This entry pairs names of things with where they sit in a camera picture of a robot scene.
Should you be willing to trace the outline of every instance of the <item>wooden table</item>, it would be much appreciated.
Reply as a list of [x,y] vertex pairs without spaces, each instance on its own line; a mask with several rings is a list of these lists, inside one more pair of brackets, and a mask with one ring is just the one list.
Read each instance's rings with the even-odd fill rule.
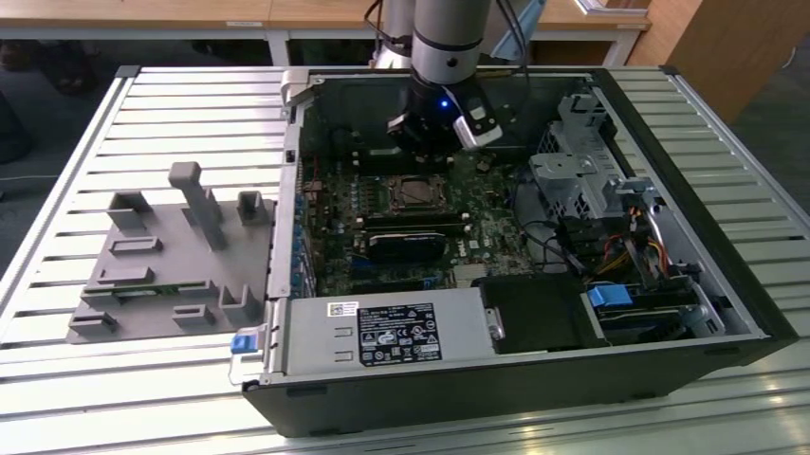
[[[374,38],[363,24],[371,0],[0,0],[0,38],[72,40],[266,39],[275,65],[287,42]],[[575,0],[550,0],[532,41],[612,43],[606,65],[622,65],[641,17],[584,15]]]
[[[363,23],[371,0],[274,0],[267,41],[274,63],[290,65],[290,40],[370,40],[374,32]],[[606,65],[623,65],[639,32],[650,28],[643,17],[584,15],[575,0],[548,0],[532,41],[603,41],[612,45]]]
[[0,38],[263,39],[272,0],[0,0]]
[[810,1],[654,0],[629,63],[667,64],[734,121],[810,31]]

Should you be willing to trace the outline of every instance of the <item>floor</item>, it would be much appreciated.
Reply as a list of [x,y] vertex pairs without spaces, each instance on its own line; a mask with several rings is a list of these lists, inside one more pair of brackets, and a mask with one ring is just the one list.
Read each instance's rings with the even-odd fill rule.
[[[107,86],[121,64],[226,65],[234,60],[203,55],[187,42],[97,43],[93,68],[100,86],[79,98],[61,96],[36,72],[0,71],[4,93],[32,137],[35,150],[0,165],[0,273],[25,236],[56,177],[4,181],[23,175],[59,175],[79,142]],[[240,59],[263,64],[251,49]],[[810,37],[797,49],[791,65],[771,80],[733,125],[765,166],[805,209],[810,209]]]

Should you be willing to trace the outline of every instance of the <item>warning label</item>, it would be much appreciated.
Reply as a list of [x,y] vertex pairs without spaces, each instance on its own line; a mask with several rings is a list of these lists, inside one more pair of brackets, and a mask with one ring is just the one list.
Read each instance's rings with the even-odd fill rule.
[[358,301],[332,301],[327,305],[327,316],[330,318],[354,316],[356,314],[358,307]]
[[432,303],[358,308],[356,327],[366,367],[442,360]]

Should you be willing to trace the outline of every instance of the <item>metal slatted table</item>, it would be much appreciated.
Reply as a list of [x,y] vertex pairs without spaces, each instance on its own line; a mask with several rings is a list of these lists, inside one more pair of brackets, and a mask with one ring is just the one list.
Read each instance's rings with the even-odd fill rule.
[[[219,200],[278,194],[282,72],[143,68],[112,82],[0,282],[0,453],[749,453],[810,444],[807,215],[681,78],[651,68],[612,74],[802,336],[775,355],[661,399],[287,440],[230,383],[230,335],[64,344],[113,191],[179,202],[167,171],[193,159]],[[246,368],[258,373],[258,359]]]

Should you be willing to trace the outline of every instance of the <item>gray 3d printed holder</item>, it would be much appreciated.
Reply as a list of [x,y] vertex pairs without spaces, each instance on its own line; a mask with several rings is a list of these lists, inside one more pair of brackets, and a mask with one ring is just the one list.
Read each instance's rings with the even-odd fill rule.
[[217,204],[200,172],[185,162],[168,174],[187,206],[149,206],[139,191],[115,194],[113,226],[69,343],[234,332],[260,323],[275,203],[244,191]]

